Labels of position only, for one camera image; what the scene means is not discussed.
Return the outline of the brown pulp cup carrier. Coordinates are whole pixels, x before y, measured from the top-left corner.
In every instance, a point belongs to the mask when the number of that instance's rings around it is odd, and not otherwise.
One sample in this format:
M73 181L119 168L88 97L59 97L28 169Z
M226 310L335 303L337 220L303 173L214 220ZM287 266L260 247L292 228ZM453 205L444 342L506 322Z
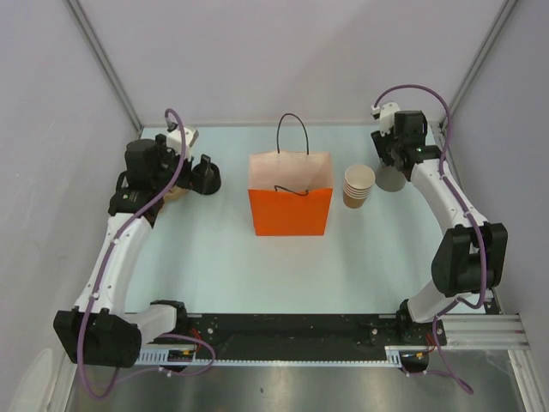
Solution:
M183 189L175 185L164 195L164 201L167 203L175 202L178 199L186 196L188 193L189 193L188 189Z

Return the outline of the orange paper bag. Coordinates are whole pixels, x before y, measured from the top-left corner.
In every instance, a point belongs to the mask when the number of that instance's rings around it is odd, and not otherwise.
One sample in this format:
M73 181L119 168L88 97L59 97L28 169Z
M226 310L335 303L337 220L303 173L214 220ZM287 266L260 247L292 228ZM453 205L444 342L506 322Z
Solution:
M248 196L257 236L322 236L334 191L330 153L310 149L308 131L304 151L276 150L249 156Z

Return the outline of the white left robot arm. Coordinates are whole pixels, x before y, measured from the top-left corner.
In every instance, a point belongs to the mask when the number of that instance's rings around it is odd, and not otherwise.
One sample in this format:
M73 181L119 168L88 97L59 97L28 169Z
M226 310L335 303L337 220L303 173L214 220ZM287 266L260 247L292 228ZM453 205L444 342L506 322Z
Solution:
M156 300L146 310L124 312L130 279L140 251L165 200L159 193L171 179L176 188L211 194L220 187L219 170L204 156L193 166L198 138L191 127L169 130L126 146L126 169L110 199L106 237L94 270L69 311L57 312L53 328L70 360L84 365L128 368L141 347L156 339L182 342L190 332L184 303Z

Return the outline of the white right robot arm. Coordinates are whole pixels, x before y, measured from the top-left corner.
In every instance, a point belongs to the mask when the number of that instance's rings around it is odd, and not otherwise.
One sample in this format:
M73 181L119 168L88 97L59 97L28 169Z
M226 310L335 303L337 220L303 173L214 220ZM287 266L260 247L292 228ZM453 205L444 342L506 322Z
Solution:
M382 164L394 167L426 200L443 238L431 263L431 281L404 300L393 318L371 325L376 343L424 345L438 315L458 305L479 310L486 293L501 282L508 231L491 223L467 199L451 175L441 149L426 142L421 111L395 103L375 107L379 130L372 133Z

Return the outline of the black lid stack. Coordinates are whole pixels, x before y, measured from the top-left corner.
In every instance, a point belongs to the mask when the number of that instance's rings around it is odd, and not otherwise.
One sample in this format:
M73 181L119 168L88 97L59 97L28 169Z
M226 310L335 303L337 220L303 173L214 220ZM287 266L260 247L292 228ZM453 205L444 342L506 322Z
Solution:
M191 171L192 190L201 195L213 195L221 187L220 169L211 161L202 160Z

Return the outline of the grey straw holder tube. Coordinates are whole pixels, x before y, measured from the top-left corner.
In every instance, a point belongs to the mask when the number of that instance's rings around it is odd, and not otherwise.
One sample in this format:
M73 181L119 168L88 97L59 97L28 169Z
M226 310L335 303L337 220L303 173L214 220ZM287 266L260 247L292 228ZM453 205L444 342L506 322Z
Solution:
M398 192L407 180L395 167L380 165L376 170L376 185L383 191Z

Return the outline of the stacked brown paper cups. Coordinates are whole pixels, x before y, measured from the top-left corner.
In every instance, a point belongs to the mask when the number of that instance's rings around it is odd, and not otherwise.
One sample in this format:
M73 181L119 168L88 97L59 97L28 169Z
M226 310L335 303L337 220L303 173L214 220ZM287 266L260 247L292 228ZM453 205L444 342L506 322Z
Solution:
M343 202L350 209L359 209L376 182L375 172L366 165L352 165L344 174Z

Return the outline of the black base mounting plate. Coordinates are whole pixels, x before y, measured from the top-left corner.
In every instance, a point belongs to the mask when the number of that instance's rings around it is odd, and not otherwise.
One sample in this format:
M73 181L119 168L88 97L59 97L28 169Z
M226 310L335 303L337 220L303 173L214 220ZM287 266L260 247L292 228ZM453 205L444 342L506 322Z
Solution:
M445 345L443 323L414 323L409 316L378 314L189 314L178 332L198 336L223 351L264 353L284 349L318 352L353 346L424 348Z

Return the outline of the aluminium frame rail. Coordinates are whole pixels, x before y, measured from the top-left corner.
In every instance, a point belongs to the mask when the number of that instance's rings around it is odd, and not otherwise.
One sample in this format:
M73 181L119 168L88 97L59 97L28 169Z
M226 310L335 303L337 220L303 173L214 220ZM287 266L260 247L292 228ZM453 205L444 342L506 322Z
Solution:
M518 315L458 314L442 318L446 348L524 350L529 342Z

